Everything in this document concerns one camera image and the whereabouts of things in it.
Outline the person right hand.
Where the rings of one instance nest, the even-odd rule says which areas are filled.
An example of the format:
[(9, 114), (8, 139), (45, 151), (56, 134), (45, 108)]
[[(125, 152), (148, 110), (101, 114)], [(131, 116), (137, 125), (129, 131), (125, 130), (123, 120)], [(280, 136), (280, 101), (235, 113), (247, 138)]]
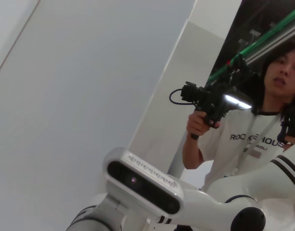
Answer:
[(206, 118), (206, 113), (202, 111), (194, 111), (189, 115), (187, 123), (187, 132), (188, 135), (201, 136), (210, 130), (213, 126), (215, 128), (220, 127), (220, 121), (217, 121), (213, 126), (211, 124), (213, 121), (210, 121), (210, 124), (206, 123), (204, 119)]

